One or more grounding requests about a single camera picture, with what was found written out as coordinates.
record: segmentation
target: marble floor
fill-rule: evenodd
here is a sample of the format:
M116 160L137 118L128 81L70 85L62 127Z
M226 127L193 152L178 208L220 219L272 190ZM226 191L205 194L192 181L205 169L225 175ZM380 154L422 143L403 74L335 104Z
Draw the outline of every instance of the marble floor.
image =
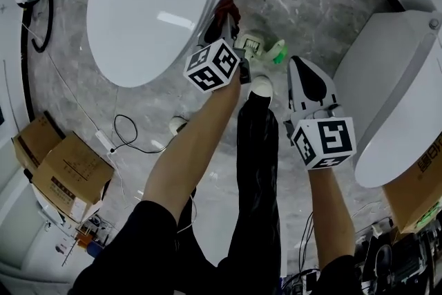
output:
M343 55L373 12L388 11L385 0L235 0L242 31L260 32L271 43L285 39L290 55L300 55L333 75ZM46 33L47 4L35 7L30 30ZM116 114L131 117L140 132L136 145L156 150L172 138L168 122L174 115L190 117L206 96L199 94L182 76L183 60L177 60L153 82L137 88L121 88L99 72L86 35L87 0L55 0L52 39L47 51L36 53L29 47L30 86L37 112L47 110L65 131L74 131L104 158L106 151L95 137L103 130L115 144ZM289 117L287 69L285 64L251 63L254 75L264 73L274 84L271 109L280 122L278 204L282 243L288 257L288 272L296 272L300 239L311 212L307 173L298 152L290 147L282 122ZM242 90L243 102L247 87ZM236 186L236 115L238 105L221 143L198 186L195 198L198 217L194 224L197 239L206 257L217 264L226 254L238 216ZM124 137L133 136L133 127L121 122ZM115 226L124 225L140 201L146 179L157 155L144 155L121 148L112 155L118 167L104 199L100 215ZM380 189L357 185L350 163L336 169L356 230L390 213ZM316 264L316 248L311 240L306 267Z

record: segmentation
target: cardboard box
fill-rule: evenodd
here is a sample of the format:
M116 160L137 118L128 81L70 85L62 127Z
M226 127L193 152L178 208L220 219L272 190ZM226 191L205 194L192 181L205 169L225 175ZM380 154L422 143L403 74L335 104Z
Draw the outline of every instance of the cardboard box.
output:
M418 232L442 209L442 133L419 160L383 186L401 233Z
M14 146L34 187L59 213L80 224L99 210L113 168L74 133L62 140L47 117L39 117Z
M47 112L33 120L14 139L15 155L31 174L37 171L46 155L64 138Z

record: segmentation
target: leg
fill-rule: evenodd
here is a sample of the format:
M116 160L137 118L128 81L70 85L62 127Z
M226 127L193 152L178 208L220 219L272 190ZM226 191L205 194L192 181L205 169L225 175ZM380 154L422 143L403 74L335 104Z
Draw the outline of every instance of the leg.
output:
M248 294L276 294L281 263L278 123L268 109L271 98L260 95L262 91L252 91L238 116L240 213L229 256L218 271L230 292L243 284Z
M181 117L174 117L169 123L169 128L174 136L187 125L187 121ZM176 247L177 256L175 262L175 290L186 295L205 294L210 286L210 281L214 279L216 268L204 257L198 245L192 223L192 199L186 203L181 212L177 230L183 230L177 234Z

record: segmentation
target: wire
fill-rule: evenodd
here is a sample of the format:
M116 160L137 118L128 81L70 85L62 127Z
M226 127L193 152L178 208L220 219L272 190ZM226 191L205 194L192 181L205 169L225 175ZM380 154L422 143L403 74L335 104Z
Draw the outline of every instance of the wire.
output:
M355 235L359 234L361 231L364 231L364 230L368 229L369 227L371 227L372 225L375 225L375 224L377 224L378 222L381 222L381 221L383 221L383 220L385 220L385 219L389 219L389 220L391 220L392 218L389 217L389 216L385 216L384 218L382 218L382 219L380 219L380 220L378 220L378 221L375 221L375 222L373 222L372 224L370 224L370 225L368 225L368 226L362 228L361 230L357 231L357 232L355 233Z
M370 205L372 205L372 204L380 204L380 203L381 203L381 201L378 200L377 202L370 202L370 203L364 205L362 208L360 208L356 213L354 213L354 214L352 215L352 219L353 219L355 216L357 216L357 215L358 215L362 210L364 210L366 207L368 207L368 206L370 206Z
M191 195L191 199L192 199L192 205L193 205L193 207L195 208L195 217L194 217L194 219L191 221L191 223L190 223L189 225L187 225L185 228L179 230L179 231L177 232L177 234L179 234L180 232L183 232L184 230L187 230L189 227L191 227L191 226L193 225L193 223L195 222L196 217L198 216L198 210L197 210L197 208L196 208L196 204L195 204L195 201L193 200L192 195Z
M54 0L48 0L48 7L49 7L48 29L46 31L46 36L43 41L43 44L41 45L41 47L39 47L35 39L32 39L31 41L32 46L34 47L37 53L43 53L46 50L46 47L48 47L50 41L50 36L52 34L52 23L54 21Z
M307 218L307 222L305 223L305 228L304 228L304 232L302 233L302 238L301 238L301 243L299 246L299 254L298 254L298 268L299 268L299 273L295 274L294 276L292 276L283 286L282 286L282 290L284 290L288 284L290 284L291 282L294 281L294 279L296 277L298 277L298 279L296 280L295 283L297 283L300 279L301 276L304 274L304 272L302 271L302 269L304 268L305 265L305 257L307 255L307 244L311 238L311 235L313 234L313 212L310 213L309 217ZM304 237L306 238L306 242L305 242L305 247L304 250L302 250L302 243L304 241Z
M123 200L124 200L124 203L125 203L126 206L127 206L126 194L124 193L124 186L123 186L123 177L122 177L121 173L119 172L118 165L115 164L115 163L113 162L110 153L107 153L106 156L108 157L108 159L109 159L110 163L112 164L112 166L115 168L115 170L116 170L116 172L117 172L117 175L118 175L118 177L119 177L119 180L120 180L121 183L122 183L122 184L121 184L121 187L122 187L122 193L123 193Z
M38 39L41 43L43 43L43 40L38 37L33 31L31 31L31 29L29 29L29 27L27 27L23 22L21 23L21 25L32 35L34 36L36 39ZM95 127L95 129L97 131L99 131L98 126L94 123L94 121L92 120L92 118L89 117L89 115L86 113L86 111L83 109L83 107L81 106L81 104L78 102L77 98L75 97L74 93L72 92L72 90L70 89L69 85L66 83L66 80L61 76L61 73L59 72L57 66L55 65L54 60L52 59L52 57L50 56L49 52L46 51L46 54L48 55L50 62L52 63L52 65L55 68L55 71L57 72L58 76L60 77L60 79L62 80L62 82L64 83L65 87L69 90L70 94L72 95L72 97L75 100L75 103L78 105L78 107L81 109L81 111L84 113L84 115L90 120L90 122L93 124L93 126Z
M118 131L118 129L117 129L117 118L118 118L118 117L126 118L130 123L132 123L133 128L135 129L135 137L134 137L131 141L127 141L127 140L125 140L125 139L121 136L121 134L119 133L119 131ZM170 145L170 143L171 143L172 140L173 140L173 138L172 138L171 140L169 140L169 143L167 143L166 146L164 146L163 148L161 148L161 149L158 150L158 151L145 151L145 150L143 150L143 149L138 148L137 146L133 146L133 145L132 145L132 143L134 143L134 141L138 138L138 128L137 128L137 125L135 124L135 122L134 122L130 117L128 117L128 116L126 116L126 115L116 115L115 118L114 118L114 120L113 120L113 128L114 128L115 133L118 135L118 138L123 142L123 144L120 144L120 145L117 146L115 149L111 149L111 150L110 150L111 153L116 152L116 150L118 150L119 148L121 148L121 147L123 147L123 146L128 146L129 148L132 148L132 149L138 150L138 151L140 151L140 152L142 152L142 153L145 153L145 154L158 154L158 153L161 153L161 152L163 152L164 150L166 150L167 147Z

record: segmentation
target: white toilet lid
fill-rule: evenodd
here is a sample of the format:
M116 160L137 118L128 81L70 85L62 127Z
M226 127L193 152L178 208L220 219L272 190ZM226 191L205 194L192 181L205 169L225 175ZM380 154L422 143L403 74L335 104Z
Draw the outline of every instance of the white toilet lid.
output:
M103 75L124 87L155 79L182 54L207 1L89 0L89 44Z

